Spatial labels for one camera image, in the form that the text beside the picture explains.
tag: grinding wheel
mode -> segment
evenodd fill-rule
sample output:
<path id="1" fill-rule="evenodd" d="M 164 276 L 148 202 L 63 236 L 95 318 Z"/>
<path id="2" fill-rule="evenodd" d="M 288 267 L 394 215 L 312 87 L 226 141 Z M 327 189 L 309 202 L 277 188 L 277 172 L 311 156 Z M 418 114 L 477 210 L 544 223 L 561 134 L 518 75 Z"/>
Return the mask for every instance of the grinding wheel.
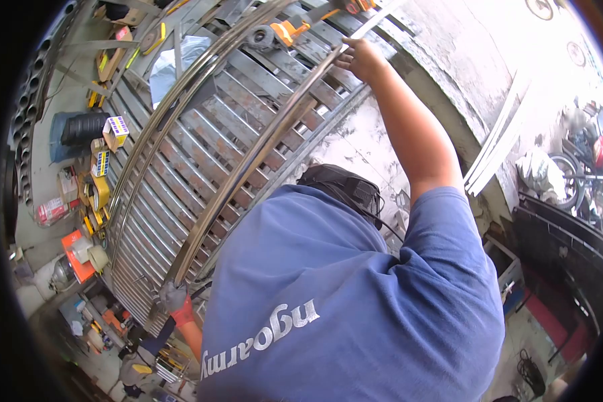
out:
<path id="1" fill-rule="evenodd" d="M 161 42 L 165 40 L 165 22 L 157 25 L 151 31 L 145 34 L 141 40 L 139 49 L 144 55 L 147 55 L 154 50 Z"/>

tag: gray glove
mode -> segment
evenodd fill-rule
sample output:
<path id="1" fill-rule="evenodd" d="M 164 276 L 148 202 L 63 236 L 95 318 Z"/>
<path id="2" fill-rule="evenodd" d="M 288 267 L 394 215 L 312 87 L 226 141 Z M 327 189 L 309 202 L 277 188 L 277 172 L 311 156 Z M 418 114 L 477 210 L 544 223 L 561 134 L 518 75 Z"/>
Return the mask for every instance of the gray glove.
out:
<path id="1" fill-rule="evenodd" d="M 185 298 L 188 296 L 188 285 L 185 281 L 179 287 L 174 286 L 174 281 L 171 280 L 161 287 L 159 297 L 163 306 L 169 313 L 174 313 L 180 310 L 185 303 Z"/>
<path id="2" fill-rule="evenodd" d="M 194 321 L 192 314 L 192 300 L 188 296 L 188 285 L 184 282 L 176 287 L 171 280 L 159 290 L 161 303 L 170 312 L 176 322 L 177 328 L 183 324 Z"/>

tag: metal gate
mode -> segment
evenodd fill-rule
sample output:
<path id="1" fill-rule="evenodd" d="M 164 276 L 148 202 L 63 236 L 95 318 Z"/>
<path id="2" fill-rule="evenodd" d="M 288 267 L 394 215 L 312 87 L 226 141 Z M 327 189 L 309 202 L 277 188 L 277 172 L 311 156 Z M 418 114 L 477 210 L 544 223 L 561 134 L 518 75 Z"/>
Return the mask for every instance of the metal gate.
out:
<path id="1" fill-rule="evenodd" d="M 228 28 L 214 19 L 219 3 L 219 0 L 200 0 L 191 5 L 181 19 L 185 22 L 180 22 L 175 30 L 216 41 L 224 32 L 237 27 Z M 290 4 L 290 1 L 275 0 L 258 9 L 286 3 L 289 5 L 278 19 L 304 12 L 325 1 L 305 0 Z M 111 188 L 116 188 L 114 197 L 119 198 L 113 201 L 118 203 L 117 211 L 108 229 L 108 252 L 113 262 L 106 277 L 111 278 L 109 285 L 114 295 L 139 322 L 149 324 L 146 328 L 152 334 L 158 334 L 167 316 L 159 313 L 151 317 L 150 292 L 153 287 L 158 289 L 163 284 L 188 234 L 217 191 L 241 165 L 260 133 L 311 74 L 311 69 L 331 52 L 331 46 L 341 44 L 343 36 L 353 34 L 376 13 L 371 10 L 357 17 L 338 13 L 303 33 L 291 52 L 234 50 L 227 58 L 218 60 L 219 67 L 213 74 L 216 93 L 195 108 L 179 114 L 165 133 L 143 130 L 153 113 L 147 79 L 149 66 L 156 55 L 145 56 L 142 62 L 135 62 L 123 74 L 113 95 L 104 104 L 104 110 L 122 116 L 130 130 L 122 148 L 111 156 L 107 175 Z M 402 13 L 392 12 L 365 37 L 378 44 L 389 59 L 408 35 L 407 20 Z M 159 47 L 155 52 L 170 48 Z M 274 149 L 258 161 L 258 167 L 249 172 L 246 182 L 224 205 L 211 229 L 204 234 L 202 245 L 196 250 L 185 276 L 188 282 L 202 284 L 209 280 L 215 251 L 233 225 L 272 191 L 282 172 L 299 163 L 309 141 L 316 139 L 320 131 L 325 132 L 333 119 L 343 117 L 363 87 L 353 74 L 335 67 L 315 81 L 309 95 L 303 98 L 306 112 L 288 128 Z M 157 144 L 161 134 L 162 140 Z M 153 146 L 156 152 L 151 153 Z M 136 160 L 126 167 L 134 153 Z M 125 170 L 128 170 L 128 180 L 119 183 Z M 142 180 L 133 194 L 139 174 Z"/>

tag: small box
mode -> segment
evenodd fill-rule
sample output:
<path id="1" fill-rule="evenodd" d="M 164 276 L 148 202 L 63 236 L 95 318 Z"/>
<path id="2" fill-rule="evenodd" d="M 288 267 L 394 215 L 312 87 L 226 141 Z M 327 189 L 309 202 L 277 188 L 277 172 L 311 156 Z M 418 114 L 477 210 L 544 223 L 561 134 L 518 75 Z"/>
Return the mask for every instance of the small box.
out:
<path id="1" fill-rule="evenodd" d="M 111 40 L 117 41 L 131 41 L 134 37 L 130 28 L 124 26 L 123 28 L 117 29 L 109 37 Z M 123 60 L 125 55 L 125 49 L 103 49 L 96 54 L 96 69 L 98 72 L 98 80 L 100 82 L 109 81 L 114 76 L 114 71 L 118 64 Z"/>
<path id="2" fill-rule="evenodd" d="M 92 150 L 92 155 L 96 155 L 99 152 L 108 150 L 109 147 L 107 147 L 107 143 L 105 142 L 104 138 L 96 138 L 92 140 L 91 144 L 89 145 L 89 149 Z"/>
<path id="3" fill-rule="evenodd" d="M 109 151 L 98 152 L 92 155 L 92 174 L 97 178 L 104 176 L 109 172 Z"/>
<path id="4" fill-rule="evenodd" d="M 78 179 L 73 166 L 60 169 L 56 176 L 56 186 L 63 204 L 69 204 L 78 199 Z"/>
<path id="5" fill-rule="evenodd" d="M 116 152 L 116 149 L 125 143 L 129 133 L 130 131 L 121 116 L 108 118 L 103 126 L 103 138 L 112 152 Z"/>

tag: curved metal pipe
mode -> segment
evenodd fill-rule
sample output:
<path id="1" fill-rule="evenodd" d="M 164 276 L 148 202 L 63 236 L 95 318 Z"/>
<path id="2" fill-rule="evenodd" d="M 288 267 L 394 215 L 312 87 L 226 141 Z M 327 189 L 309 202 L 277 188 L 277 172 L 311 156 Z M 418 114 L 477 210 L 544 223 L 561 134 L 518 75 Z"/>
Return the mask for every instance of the curved metal pipe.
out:
<path id="1" fill-rule="evenodd" d="M 203 54 L 201 54 L 201 56 L 197 58 L 197 60 L 193 63 L 193 65 L 191 65 L 190 68 L 188 68 L 188 70 L 183 74 L 181 79 L 178 80 L 172 86 L 169 92 L 165 95 L 156 111 L 150 116 L 148 123 L 145 125 L 143 131 L 141 132 L 140 138 L 134 144 L 132 153 L 130 154 L 127 163 L 123 167 L 123 172 L 121 173 L 121 176 L 119 177 L 119 180 L 116 183 L 116 188 L 114 189 L 114 194 L 112 197 L 112 219 L 110 220 L 110 222 L 116 221 L 116 216 L 121 204 L 120 200 L 123 188 L 126 185 L 127 180 L 129 179 L 129 175 L 131 174 L 132 169 L 136 165 L 137 159 L 141 156 L 143 148 L 145 148 L 145 145 L 150 140 L 150 137 L 155 131 L 159 122 L 165 116 L 165 113 L 167 113 L 170 106 L 177 100 L 180 93 L 184 90 L 185 86 L 187 86 L 191 79 L 193 79 L 194 76 L 198 74 L 198 72 L 206 65 L 206 63 L 218 53 L 218 57 L 216 58 L 216 60 L 212 61 L 209 64 L 208 68 L 206 68 L 206 70 L 200 74 L 200 76 L 196 79 L 196 81 L 185 94 L 185 96 L 183 96 L 182 99 L 179 101 L 179 104 L 176 106 L 174 112 L 169 117 L 167 123 L 159 133 L 159 136 L 154 141 L 152 149 L 150 149 L 149 153 L 147 154 L 143 166 L 139 169 L 137 180 L 134 183 L 134 187 L 131 193 L 129 194 L 127 208 L 123 210 L 123 220 L 121 221 L 121 228 L 116 237 L 116 242 L 114 243 L 114 252 L 112 258 L 113 268 L 116 265 L 118 245 L 123 235 L 123 231 L 125 230 L 127 217 L 129 216 L 130 209 L 134 204 L 134 200 L 136 198 L 136 194 L 138 193 L 138 189 L 141 186 L 147 168 L 150 166 L 150 162 L 152 161 L 153 155 L 159 149 L 163 138 L 169 132 L 172 124 L 181 115 L 188 101 L 190 101 L 193 95 L 199 90 L 203 82 L 212 75 L 213 71 L 225 61 L 225 58 L 231 52 L 233 52 L 241 45 L 242 39 L 248 34 L 248 31 L 257 24 L 275 18 L 286 6 L 294 2 L 295 0 L 272 0 L 258 7 L 257 10 L 250 14 L 247 18 L 237 23 L 234 28 L 225 32 L 217 41 L 214 42 L 212 46 L 210 46 Z"/>
<path id="2" fill-rule="evenodd" d="M 377 25 L 378 22 L 400 4 L 402 4 L 402 1 L 396 1 L 377 12 L 370 20 L 366 21 L 357 31 L 355 31 L 353 35 L 351 35 L 351 38 L 359 39 L 364 36 L 368 30 Z M 195 254 L 201 247 L 203 238 L 212 228 L 212 224 L 219 213 L 221 213 L 221 210 L 230 201 L 241 185 L 246 182 L 250 173 L 252 173 L 253 170 L 262 163 L 262 160 L 272 151 L 273 147 L 279 142 L 281 135 L 295 123 L 298 118 L 296 112 L 304 106 L 304 102 L 301 102 L 302 97 L 308 93 L 315 81 L 324 76 L 333 62 L 347 48 L 348 45 L 343 44 L 341 47 L 333 50 L 326 59 L 322 60 L 322 62 L 306 77 L 304 82 L 299 85 L 295 93 L 290 96 L 288 102 L 286 102 L 279 110 L 263 133 L 259 135 L 258 140 L 247 151 L 241 163 L 234 168 L 228 179 L 224 182 L 224 185 L 217 191 L 213 201 L 208 204 L 203 214 L 199 216 L 196 224 L 190 231 L 190 235 L 188 235 L 188 238 L 179 250 L 177 257 L 174 259 L 174 262 L 172 262 L 172 266 L 165 277 L 164 283 L 170 279 L 171 275 L 174 275 L 175 285 L 178 286 L 182 283 L 188 269 L 190 269 L 190 264 L 192 263 Z"/>

